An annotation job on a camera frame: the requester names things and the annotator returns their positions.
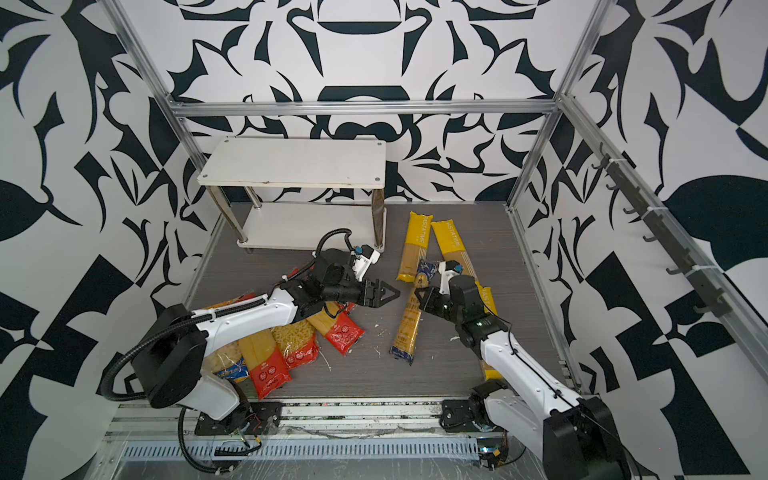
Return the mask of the blue-ended spaghetti bag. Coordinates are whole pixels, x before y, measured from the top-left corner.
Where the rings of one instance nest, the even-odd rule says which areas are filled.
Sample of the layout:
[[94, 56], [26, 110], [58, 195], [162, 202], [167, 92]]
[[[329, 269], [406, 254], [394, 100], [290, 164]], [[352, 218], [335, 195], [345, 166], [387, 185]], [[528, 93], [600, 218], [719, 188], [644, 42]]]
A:
[[408, 365], [412, 365], [414, 361], [415, 343], [422, 315], [416, 293], [419, 289], [429, 286], [437, 270], [437, 262], [425, 259], [419, 261], [397, 334], [389, 350], [393, 357], [404, 360]]

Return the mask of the red long spaghetti bag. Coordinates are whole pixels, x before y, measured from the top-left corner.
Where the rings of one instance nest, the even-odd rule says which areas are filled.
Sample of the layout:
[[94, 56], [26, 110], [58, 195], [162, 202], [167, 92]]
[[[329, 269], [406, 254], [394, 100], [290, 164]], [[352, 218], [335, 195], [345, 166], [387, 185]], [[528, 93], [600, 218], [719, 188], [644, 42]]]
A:
[[349, 317], [348, 310], [335, 302], [326, 302], [318, 313], [307, 320], [343, 356], [365, 333]]

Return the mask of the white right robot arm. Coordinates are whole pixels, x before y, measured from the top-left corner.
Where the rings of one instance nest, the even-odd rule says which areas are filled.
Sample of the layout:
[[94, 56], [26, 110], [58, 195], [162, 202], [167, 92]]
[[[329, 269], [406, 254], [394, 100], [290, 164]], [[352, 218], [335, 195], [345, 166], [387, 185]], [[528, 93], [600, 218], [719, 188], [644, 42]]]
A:
[[418, 288], [426, 314], [451, 322], [464, 346], [502, 379], [476, 388], [481, 420], [514, 437], [549, 479], [630, 479], [629, 455], [613, 416], [597, 397], [558, 381], [514, 337], [509, 323], [485, 304], [471, 276]]

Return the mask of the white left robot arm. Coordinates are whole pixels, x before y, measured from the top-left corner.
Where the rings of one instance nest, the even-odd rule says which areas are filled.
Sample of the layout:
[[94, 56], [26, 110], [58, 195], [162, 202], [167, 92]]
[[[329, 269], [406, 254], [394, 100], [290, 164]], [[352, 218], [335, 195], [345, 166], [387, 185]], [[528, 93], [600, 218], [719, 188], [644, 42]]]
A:
[[348, 228], [324, 234], [311, 260], [265, 294], [216, 308], [167, 308], [138, 344], [107, 368], [100, 394], [113, 402], [147, 400], [155, 409], [179, 407], [177, 438], [184, 459], [202, 473], [226, 473], [221, 465], [202, 464], [190, 454], [184, 435], [186, 413], [196, 410], [224, 433], [243, 435], [254, 412], [242, 389], [206, 370], [205, 360], [252, 334], [326, 311], [330, 303], [380, 308], [399, 298], [392, 285], [367, 278], [380, 253], [369, 245], [353, 245], [351, 234]]

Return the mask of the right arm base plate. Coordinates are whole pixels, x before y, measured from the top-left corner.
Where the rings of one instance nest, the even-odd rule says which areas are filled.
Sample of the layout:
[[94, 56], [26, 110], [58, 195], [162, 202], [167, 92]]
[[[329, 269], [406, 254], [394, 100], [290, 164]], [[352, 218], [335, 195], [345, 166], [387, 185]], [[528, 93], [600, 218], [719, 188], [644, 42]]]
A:
[[440, 427], [448, 433], [493, 432], [494, 425], [487, 414], [484, 401], [477, 396], [466, 399], [446, 399], [441, 402]]

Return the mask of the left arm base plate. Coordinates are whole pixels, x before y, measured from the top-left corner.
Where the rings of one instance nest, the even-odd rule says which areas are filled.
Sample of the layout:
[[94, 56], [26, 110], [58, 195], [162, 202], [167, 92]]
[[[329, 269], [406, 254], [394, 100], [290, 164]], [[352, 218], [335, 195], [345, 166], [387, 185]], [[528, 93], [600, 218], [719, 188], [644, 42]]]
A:
[[231, 435], [262, 435], [276, 430], [281, 423], [284, 404], [279, 401], [251, 402], [249, 407], [238, 406], [222, 420], [213, 420], [200, 413], [194, 433], [199, 437]]

